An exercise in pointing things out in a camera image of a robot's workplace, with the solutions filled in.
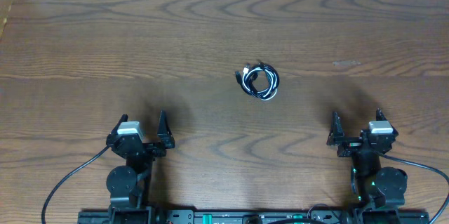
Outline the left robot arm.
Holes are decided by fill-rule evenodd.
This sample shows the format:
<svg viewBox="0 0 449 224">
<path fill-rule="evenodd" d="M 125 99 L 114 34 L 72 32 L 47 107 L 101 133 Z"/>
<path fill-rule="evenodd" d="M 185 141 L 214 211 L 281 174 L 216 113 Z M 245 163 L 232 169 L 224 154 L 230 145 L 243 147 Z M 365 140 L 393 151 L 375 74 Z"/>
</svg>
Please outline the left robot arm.
<svg viewBox="0 0 449 224">
<path fill-rule="evenodd" d="M 126 164 L 112 169 L 106 186 L 110 193 L 110 223 L 166 223 L 166 212 L 147 203 L 145 197 L 152 177 L 152 164 L 165 157 L 168 149 L 175 147 L 168 126 L 166 112 L 161 111 L 157 136 L 159 140 L 144 143 L 144 133 L 138 121 L 122 115 L 107 136 L 106 145 L 112 152 L 126 160 Z"/>
</svg>

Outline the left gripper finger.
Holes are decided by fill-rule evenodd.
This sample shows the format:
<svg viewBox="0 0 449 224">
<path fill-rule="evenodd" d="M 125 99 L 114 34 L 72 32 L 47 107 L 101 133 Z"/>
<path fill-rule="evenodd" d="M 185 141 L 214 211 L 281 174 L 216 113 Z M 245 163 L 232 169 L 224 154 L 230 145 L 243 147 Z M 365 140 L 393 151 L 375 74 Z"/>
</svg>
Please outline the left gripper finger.
<svg viewBox="0 0 449 224">
<path fill-rule="evenodd" d="M 122 123 L 127 122 L 128 121 L 128 115 L 127 114 L 123 114 L 120 118 L 120 120 L 118 121 L 118 123 L 116 124 L 116 126 L 112 129 L 111 134 L 113 136 L 117 135 L 117 131 L 119 130 L 119 127 Z"/>
<path fill-rule="evenodd" d="M 175 139 L 168 125 L 166 112 L 163 110 L 161 110 L 159 117 L 157 136 L 166 149 L 173 149 L 175 147 Z"/>
</svg>

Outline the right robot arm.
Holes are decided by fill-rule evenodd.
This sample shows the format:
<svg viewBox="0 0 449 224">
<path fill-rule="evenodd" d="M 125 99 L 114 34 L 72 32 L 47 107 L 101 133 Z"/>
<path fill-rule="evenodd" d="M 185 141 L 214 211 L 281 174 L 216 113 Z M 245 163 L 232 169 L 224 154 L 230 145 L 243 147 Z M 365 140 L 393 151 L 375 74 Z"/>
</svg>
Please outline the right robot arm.
<svg viewBox="0 0 449 224">
<path fill-rule="evenodd" d="M 392 149 L 398 131 L 382 111 L 357 137 L 346 136 L 339 115 L 333 112 L 327 145 L 337 147 L 338 157 L 352 161 L 351 188 L 358 204 L 341 217 L 343 223 L 400 223 L 398 208 L 405 204 L 408 176 L 405 171 L 382 166 L 380 157 Z"/>
</svg>

